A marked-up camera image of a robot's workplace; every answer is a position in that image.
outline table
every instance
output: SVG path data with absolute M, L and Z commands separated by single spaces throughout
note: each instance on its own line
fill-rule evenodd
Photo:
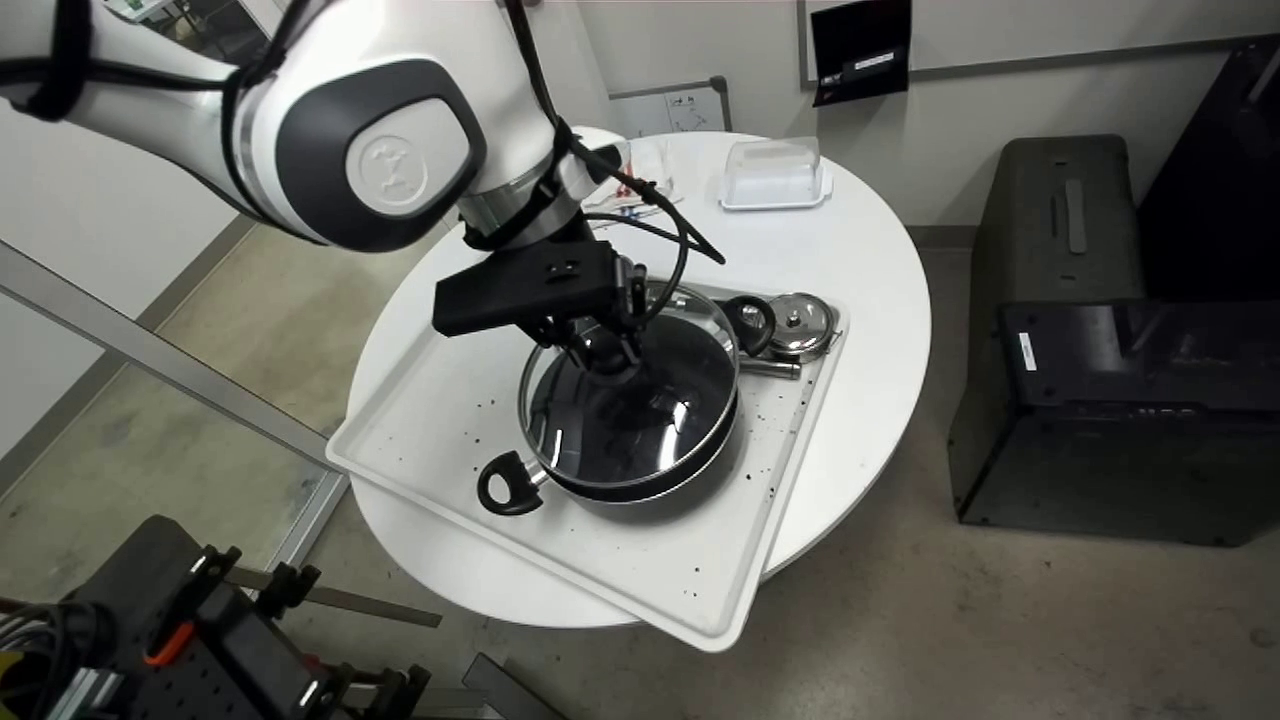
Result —
M 831 198 L 818 210 L 719 210 L 712 183 L 736 139 L 749 134 L 650 134 L 637 139 L 637 162 L 643 153 L 659 156 L 679 210 L 728 255 L 725 269 L 696 255 L 690 280 L 744 293 L 818 293 L 847 310 L 841 369 L 767 557 L 767 570 L 780 570 L 822 543 L 892 460 L 923 388 L 933 302 L 918 243 L 895 210 L 831 160 L 826 160 Z M 675 250 L 663 238 L 619 223 L 600 223 L 600 237 L 656 277 L 674 269 Z M 360 350 L 350 413 L 372 395 L 413 335 L 432 324 L 437 280 L 476 258 L 456 229 L 403 277 Z M 387 557 L 460 606 L 536 629 L 631 623 L 630 610 L 372 482 L 355 481 L 355 504 Z

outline pot handle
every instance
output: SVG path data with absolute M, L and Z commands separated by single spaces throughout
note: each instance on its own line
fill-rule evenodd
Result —
M 483 465 L 476 481 L 476 497 L 492 517 L 529 517 L 543 504 L 515 450 L 506 450 Z
M 759 296 L 736 296 L 736 301 L 725 301 L 719 306 L 736 332 L 742 350 L 759 356 L 776 332 L 772 302 L 763 302 Z

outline pot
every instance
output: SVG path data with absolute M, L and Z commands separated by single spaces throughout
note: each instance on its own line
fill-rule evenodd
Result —
M 497 517 L 536 513 L 543 481 L 590 504 L 650 504 L 702 481 L 742 405 L 742 340 L 725 306 L 690 288 L 674 293 L 668 306 L 637 326 L 639 362 L 624 373 L 536 349 L 515 398 L 523 457 L 506 450 L 482 472 L 482 504 Z

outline pot lid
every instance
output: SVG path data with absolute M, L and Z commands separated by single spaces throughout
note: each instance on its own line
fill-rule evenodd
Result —
M 523 439 L 562 482 L 639 499 L 719 450 L 736 406 L 734 332 L 717 306 L 690 302 L 650 320 L 637 332 L 639 362 L 617 375 L 548 349 L 533 356 Z

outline metal pole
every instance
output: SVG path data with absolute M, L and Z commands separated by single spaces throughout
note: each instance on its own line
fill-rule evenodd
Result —
M 0 293 L 22 301 L 25 306 L 64 324 L 67 332 L 142 362 L 143 373 L 160 375 L 166 385 L 196 395 L 202 405 L 233 414 L 238 425 L 301 450 L 304 460 L 319 465 L 314 481 L 309 504 L 297 513 L 276 559 L 304 563 L 317 546 L 327 517 L 350 490 L 350 475 L 336 472 L 324 457 L 324 435 L 297 414 L 279 413 L 276 405 L 254 395 L 238 378 L 219 375 L 217 369 L 202 362 L 196 356 L 174 349 L 167 340 L 137 326 L 111 302 L 97 301 L 92 293 L 75 288 L 74 280 L 58 277 L 51 269 L 35 262 L 31 255 L 17 250 L 0 238 Z

